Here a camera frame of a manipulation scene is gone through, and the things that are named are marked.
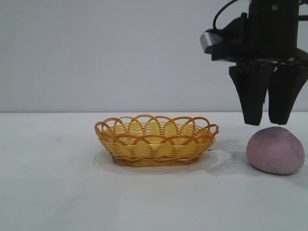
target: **cable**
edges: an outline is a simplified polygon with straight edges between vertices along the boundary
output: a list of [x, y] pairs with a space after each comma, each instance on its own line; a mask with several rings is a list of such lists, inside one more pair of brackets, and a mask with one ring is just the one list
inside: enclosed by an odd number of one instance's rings
[[217, 19], [218, 17], [220, 16], [220, 14], [225, 10], [227, 9], [229, 6], [231, 6], [233, 3], [237, 2], [238, 0], [232, 0], [230, 1], [229, 3], [227, 3], [223, 8], [220, 9], [220, 11], [218, 11], [218, 13], [215, 15], [215, 18], [213, 20], [213, 29], [214, 30], [217, 30], [217, 27], [216, 27], [216, 22], [217, 22]]
[[300, 15], [300, 16], [298, 17], [298, 20], [299, 20], [299, 21], [308, 21], [308, 15]]

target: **pink ball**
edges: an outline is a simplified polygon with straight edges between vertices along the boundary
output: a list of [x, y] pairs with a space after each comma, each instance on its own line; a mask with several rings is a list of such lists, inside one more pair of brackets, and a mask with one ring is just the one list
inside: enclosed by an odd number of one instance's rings
[[266, 128], [249, 140], [246, 154], [255, 168], [273, 174], [290, 175], [304, 164], [303, 145], [289, 130], [281, 127]]

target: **orange wicker basket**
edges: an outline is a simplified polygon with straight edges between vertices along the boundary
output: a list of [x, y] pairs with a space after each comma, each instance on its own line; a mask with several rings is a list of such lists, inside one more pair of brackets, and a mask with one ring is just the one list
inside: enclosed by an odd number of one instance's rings
[[[196, 121], [206, 126], [197, 126]], [[98, 122], [95, 132], [119, 164], [156, 167], [188, 165], [197, 160], [213, 145], [219, 127], [203, 117], [139, 115]]]

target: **white backdrop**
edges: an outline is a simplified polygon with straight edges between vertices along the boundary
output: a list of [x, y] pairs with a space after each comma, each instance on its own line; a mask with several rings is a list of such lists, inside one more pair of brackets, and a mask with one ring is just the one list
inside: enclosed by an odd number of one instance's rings
[[[226, 2], [0, 0], [0, 111], [240, 111], [230, 64], [199, 44]], [[219, 27], [247, 10], [239, 1]], [[307, 98], [308, 84], [296, 111]]]

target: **white table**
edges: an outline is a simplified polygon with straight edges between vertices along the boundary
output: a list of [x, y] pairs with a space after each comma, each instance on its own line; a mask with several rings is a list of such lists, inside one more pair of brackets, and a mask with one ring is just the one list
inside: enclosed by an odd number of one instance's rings
[[[293, 176], [259, 172], [245, 146], [260, 127], [241, 113], [220, 125], [207, 158], [185, 167], [113, 163], [94, 132], [108, 117], [139, 113], [0, 114], [1, 231], [306, 231], [308, 164]], [[308, 150], [308, 113], [287, 126]]]

